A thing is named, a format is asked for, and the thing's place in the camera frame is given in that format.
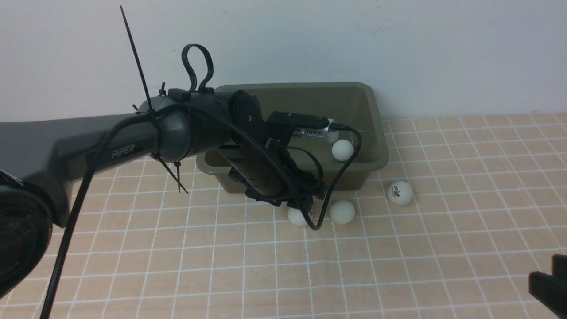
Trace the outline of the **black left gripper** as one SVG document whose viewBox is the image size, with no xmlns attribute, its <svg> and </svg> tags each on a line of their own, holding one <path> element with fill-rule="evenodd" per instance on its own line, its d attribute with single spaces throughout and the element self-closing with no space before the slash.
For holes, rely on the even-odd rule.
<svg viewBox="0 0 567 319">
<path fill-rule="evenodd" d="M 314 163 L 317 175 L 301 170 L 291 158 L 289 150 L 304 152 Z M 286 202 L 288 207 L 298 207 L 287 184 L 277 170 L 255 149 L 238 145 L 225 145 L 218 152 L 231 165 L 229 177 L 245 186 L 245 195 L 255 201 L 267 202 L 279 207 Z M 306 207 L 313 206 L 313 198 L 324 199 L 327 187 L 323 181 L 323 169 L 319 161 L 309 151 L 297 147 L 267 148 L 268 154 L 275 157 L 286 175 L 294 182 L 300 199 Z"/>
</svg>

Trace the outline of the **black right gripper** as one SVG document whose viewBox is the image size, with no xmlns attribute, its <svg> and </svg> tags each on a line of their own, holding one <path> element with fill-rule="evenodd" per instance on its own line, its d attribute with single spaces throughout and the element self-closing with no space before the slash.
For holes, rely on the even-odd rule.
<svg viewBox="0 0 567 319">
<path fill-rule="evenodd" d="M 567 317 L 567 256 L 551 258 L 551 274 L 533 271 L 528 277 L 528 292 L 559 319 Z"/>
</svg>

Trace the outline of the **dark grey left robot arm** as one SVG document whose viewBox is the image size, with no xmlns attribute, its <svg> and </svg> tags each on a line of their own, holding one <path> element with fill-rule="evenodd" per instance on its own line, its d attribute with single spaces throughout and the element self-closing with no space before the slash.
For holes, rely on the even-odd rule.
<svg viewBox="0 0 567 319">
<path fill-rule="evenodd" d="M 164 166 L 218 150 L 247 197 L 310 210 L 330 188 L 300 170 L 288 152 L 298 129 L 328 131 L 326 117 L 274 111 L 264 119 L 257 97 L 211 88 L 170 89 L 132 114 L 1 124 L 1 295 L 44 256 L 53 226 L 67 252 L 85 193 L 97 172 L 150 156 Z"/>
</svg>

